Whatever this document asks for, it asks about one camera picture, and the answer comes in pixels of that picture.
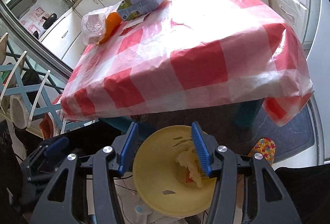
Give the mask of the white plastic bag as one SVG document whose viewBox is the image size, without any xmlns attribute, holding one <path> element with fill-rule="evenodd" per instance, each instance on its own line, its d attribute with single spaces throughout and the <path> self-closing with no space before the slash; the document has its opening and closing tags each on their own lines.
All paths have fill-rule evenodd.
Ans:
<svg viewBox="0 0 330 224">
<path fill-rule="evenodd" d="M 180 152 L 176 156 L 176 177 L 180 183 L 195 188 L 203 187 L 204 172 L 201 170 L 199 159 L 194 147 Z"/>
</svg>

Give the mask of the clear plastic bottle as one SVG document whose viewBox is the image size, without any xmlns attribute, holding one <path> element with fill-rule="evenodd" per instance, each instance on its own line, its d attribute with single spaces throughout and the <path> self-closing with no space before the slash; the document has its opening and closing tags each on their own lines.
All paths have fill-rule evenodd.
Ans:
<svg viewBox="0 0 330 224">
<path fill-rule="evenodd" d="M 86 14 L 81 21 L 82 40 L 85 45 L 96 45 L 106 32 L 106 16 L 103 13 Z"/>
</svg>

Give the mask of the orange peel piece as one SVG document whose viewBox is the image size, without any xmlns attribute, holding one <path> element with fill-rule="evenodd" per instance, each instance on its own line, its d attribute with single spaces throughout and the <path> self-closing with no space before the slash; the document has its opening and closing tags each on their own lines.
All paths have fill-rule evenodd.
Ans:
<svg viewBox="0 0 330 224">
<path fill-rule="evenodd" d="M 102 39 L 96 43 L 96 45 L 99 46 L 106 43 L 116 32 L 121 22 L 122 22 L 122 18 L 120 17 L 118 12 L 110 13 L 106 18 L 106 32 L 102 37 Z"/>
</svg>

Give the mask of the juice carton box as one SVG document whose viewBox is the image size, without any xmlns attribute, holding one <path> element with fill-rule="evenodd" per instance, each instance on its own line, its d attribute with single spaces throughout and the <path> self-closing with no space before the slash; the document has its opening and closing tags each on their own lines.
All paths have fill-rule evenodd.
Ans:
<svg viewBox="0 0 330 224">
<path fill-rule="evenodd" d="M 157 9 L 163 1 L 164 0 L 123 0 L 117 12 L 123 21 L 135 20 Z"/>
</svg>

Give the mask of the yellow trash bucket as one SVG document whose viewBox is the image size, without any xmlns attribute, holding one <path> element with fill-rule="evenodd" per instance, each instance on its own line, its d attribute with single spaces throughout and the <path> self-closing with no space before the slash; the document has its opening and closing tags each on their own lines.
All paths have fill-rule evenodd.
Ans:
<svg viewBox="0 0 330 224">
<path fill-rule="evenodd" d="M 133 179 L 138 194 L 151 209 L 166 216 L 188 217 L 210 207 L 214 178 L 204 174 L 203 187 L 195 188 L 176 177 L 176 156 L 190 147 L 194 147 L 191 127 L 182 125 L 159 129 L 139 147 Z"/>
</svg>

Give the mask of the colourful knitted slipper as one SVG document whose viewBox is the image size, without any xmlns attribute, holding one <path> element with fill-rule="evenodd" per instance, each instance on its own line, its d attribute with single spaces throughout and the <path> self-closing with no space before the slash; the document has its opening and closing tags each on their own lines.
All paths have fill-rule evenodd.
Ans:
<svg viewBox="0 0 330 224">
<path fill-rule="evenodd" d="M 275 160 L 276 144 L 267 137 L 261 138 L 253 146 L 248 156 L 252 157 L 255 153 L 262 154 L 266 161 L 272 166 Z"/>
</svg>

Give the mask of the blue white shoe rack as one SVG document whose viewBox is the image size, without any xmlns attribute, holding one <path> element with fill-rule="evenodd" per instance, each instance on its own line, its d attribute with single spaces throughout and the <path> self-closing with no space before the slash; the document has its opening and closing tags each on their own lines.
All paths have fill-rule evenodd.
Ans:
<svg viewBox="0 0 330 224">
<path fill-rule="evenodd" d="M 16 55 L 12 51 L 9 33 L 1 35 L 1 116 L 23 131 L 45 138 L 45 131 L 39 124 L 45 121 L 50 135 L 57 136 L 96 121 L 72 122 L 64 119 L 60 104 L 61 95 L 50 100 L 46 83 L 50 71 L 38 74 L 38 82 L 24 85 L 22 77 L 26 70 L 27 51 Z"/>
</svg>

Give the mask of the red white checkered tablecloth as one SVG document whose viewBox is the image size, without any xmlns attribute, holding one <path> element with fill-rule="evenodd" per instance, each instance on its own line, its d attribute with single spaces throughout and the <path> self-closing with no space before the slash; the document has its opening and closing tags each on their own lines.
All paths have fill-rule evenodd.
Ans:
<svg viewBox="0 0 330 224">
<path fill-rule="evenodd" d="M 279 126 L 314 88 L 292 27 L 260 0 L 165 0 L 86 47 L 60 103 L 69 121 L 262 100 Z"/>
</svg>

